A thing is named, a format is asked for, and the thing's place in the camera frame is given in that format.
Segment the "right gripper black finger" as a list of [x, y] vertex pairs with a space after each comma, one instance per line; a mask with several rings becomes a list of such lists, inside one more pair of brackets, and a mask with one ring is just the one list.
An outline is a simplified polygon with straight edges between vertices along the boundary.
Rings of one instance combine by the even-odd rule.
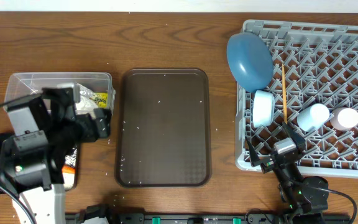
[[287, 136], [293, 140], [297, 149], [305, 149], [306, 141], [305, 139], [296, 133], [287, 123], [282, 123], [283, 129], [286, 132]]
[[260, 165], [260, 159], [259, 156], [257, 155], [253, 145], [251, 144], [251, 142], [249, 141], [249, 139], [247, 137], [245, 137], [247, 146], [249, 148], [249, 157], [250, 157], [250, 163], [252, 167], [255, 166], [259, 166]]

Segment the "white tissue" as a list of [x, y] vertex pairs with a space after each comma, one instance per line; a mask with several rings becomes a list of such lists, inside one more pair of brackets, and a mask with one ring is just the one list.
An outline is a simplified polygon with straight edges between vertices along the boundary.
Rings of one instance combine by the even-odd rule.
[[98, 108], [98, 105], [91, 99], [80, 96], [80, 102], [75, 103], [76, 114], [90, 114], [94, 117], [94, 109]]

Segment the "light blue plastic cup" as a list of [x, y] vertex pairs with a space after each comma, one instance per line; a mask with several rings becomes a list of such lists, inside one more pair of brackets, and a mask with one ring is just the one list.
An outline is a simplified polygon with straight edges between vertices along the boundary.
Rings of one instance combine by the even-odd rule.
[[322, 127], [322, 125], [329, 119], [329, 109], [327, 106], [316, 103], [304, 109], [297, 116], [297, 123], [300, 129], [305, 132]]

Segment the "yellow silver snack wrapper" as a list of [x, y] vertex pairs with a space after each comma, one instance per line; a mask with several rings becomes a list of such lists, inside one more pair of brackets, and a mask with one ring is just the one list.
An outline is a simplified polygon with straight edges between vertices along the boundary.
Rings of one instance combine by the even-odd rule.
[[89, 88], [80, 85], [80, 94], [81, 96], [85, 96], [91, 100], [93, 100], [97, 105], [98, 108], [105, 108], [108, 102], [108, 94], [107, 93], [95, 93]]

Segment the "wooden chopstick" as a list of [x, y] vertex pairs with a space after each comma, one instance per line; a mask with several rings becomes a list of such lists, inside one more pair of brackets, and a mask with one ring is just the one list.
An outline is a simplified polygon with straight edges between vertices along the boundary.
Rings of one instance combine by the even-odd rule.
[[282, 95], [283, 95], [283, 118], [284, 118], [284, 123], [288, 124], [287, 88], [286, 88], [285, 65], [284, 65], [284, 63], [282, 63]]

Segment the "white rice grains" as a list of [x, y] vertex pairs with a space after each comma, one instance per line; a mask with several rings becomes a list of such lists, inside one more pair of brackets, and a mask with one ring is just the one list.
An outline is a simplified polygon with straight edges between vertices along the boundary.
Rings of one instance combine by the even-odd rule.
[[77, 146], [74, 146], [71, 150], [69, 150], [68, 154], [65, 156], [65, 165], [71, 168], [76, 167], [77, 163]]

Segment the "orange carrot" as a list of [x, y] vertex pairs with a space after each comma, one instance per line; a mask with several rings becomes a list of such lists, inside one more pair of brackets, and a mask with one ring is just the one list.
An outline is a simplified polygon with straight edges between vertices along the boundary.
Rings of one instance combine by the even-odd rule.
[[70, 166], [67, 166], [67, 165], [64, 165], [62, 167], [62, 172], [65, 173], [65, 174], [73, 174], [73, 175], [75, 175], [75, 169], [73, 167], [70, 167]]

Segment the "light blue small bowl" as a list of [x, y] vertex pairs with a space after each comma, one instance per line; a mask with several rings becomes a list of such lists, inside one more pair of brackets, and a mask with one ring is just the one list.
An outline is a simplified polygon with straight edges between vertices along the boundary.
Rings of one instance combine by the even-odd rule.
[[255, 128], [273, 123], [275, 100], [272, 93], [257, 90], [254, 95], [252, 122]]

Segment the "dark blue plate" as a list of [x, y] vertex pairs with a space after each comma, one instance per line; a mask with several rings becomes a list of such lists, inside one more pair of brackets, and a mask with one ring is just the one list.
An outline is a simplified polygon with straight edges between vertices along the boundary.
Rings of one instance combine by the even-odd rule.
[[249, 93], [263, 90], [273, 78], [273, 59], [269, 48], [253, 33], [232, 35], [227, 43], [226, 55], [234, 79]]

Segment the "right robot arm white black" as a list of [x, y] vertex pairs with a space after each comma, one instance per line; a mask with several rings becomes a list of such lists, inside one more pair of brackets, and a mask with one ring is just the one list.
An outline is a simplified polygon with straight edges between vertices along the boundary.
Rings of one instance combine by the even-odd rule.
[[[294, 132], [286, 123], [282, 124], [287, 138], [276, 142], [274, 150], [264, 158], [259, 158], [249, 140], [251, 166], [261, 168], [265, 174], [274, 172], [279, 182], [282, 200], [289, 204], [289, 209], [280, 215], [267, 217], [270, 223], [353, 223], [357, 215], [356, 201], [349, 195], [329, 189], [328, 181], [320, 176], [303, 177], [295, 162], [303, 157], [306, 141]], [[328, 197], [336, 194], [348, 199], [353, 212], [349, 216], [330, 215], [325, 217], [323, 212], [328, 209]]]

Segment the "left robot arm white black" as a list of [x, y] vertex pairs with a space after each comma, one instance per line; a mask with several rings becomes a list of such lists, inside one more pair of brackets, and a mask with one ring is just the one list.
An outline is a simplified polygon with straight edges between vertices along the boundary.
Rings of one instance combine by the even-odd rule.
[[80, 92], [43, 88], [2, 103], [14, 128], [0, 143], [0, 191], [21, 223], [66, 223], [63, 166], [81, 143], [110, 135], [112, 112], [76, 114]]

